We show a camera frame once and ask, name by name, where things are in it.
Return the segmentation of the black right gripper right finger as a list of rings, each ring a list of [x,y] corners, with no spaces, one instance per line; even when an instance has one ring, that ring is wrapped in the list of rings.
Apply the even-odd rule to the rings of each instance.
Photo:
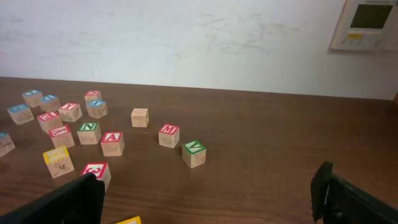
[[[311,184],[313,221],[397,224],[397,210],[333,173],[325,161]]]

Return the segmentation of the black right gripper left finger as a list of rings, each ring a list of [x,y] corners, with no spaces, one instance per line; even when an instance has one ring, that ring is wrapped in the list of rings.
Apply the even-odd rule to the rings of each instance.
[[[1,216],[1,223],[100,223],[105,184],[85,174]]]

